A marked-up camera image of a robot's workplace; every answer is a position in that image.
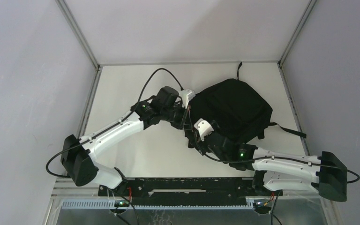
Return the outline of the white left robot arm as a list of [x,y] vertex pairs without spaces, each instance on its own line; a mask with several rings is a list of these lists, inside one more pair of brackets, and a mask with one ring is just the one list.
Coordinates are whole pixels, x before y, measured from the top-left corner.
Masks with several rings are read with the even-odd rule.
[[144,131],[161,121],[167,121],[175,129],[183,129],[189,110],[189,102],[195,97],[192,90],[176,91],[165,86],[158,94],[138,101],[117,121],[104,128],[76,138],[68,136],[64,141],[61,163],[77,187],[95,183],[109,188],[116,195],[123,195],[128,183],[115,168],[97,162],[106,150],[123,139]]

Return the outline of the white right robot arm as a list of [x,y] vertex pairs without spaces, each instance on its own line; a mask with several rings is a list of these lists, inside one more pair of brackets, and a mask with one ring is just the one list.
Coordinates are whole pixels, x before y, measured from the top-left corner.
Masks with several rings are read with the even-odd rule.
[[317,193],[336,202],[347,200],[348,169],[332,152],[300,156],[236,144],[222,136],[208,121],[199,119],[186,126],[189,143],[207,158],[240,171],[254,172],[252,189],[258,195],[281,190]]

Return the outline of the black backpack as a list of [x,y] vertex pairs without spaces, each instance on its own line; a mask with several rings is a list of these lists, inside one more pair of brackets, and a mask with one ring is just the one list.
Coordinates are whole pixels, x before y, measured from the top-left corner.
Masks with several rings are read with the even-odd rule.
[[272,121],[273,108],[248,83],[229,78],[196,94],[189,103],[187,119],[207,121],[214,130],[240,146],[257,137],[264,138]]

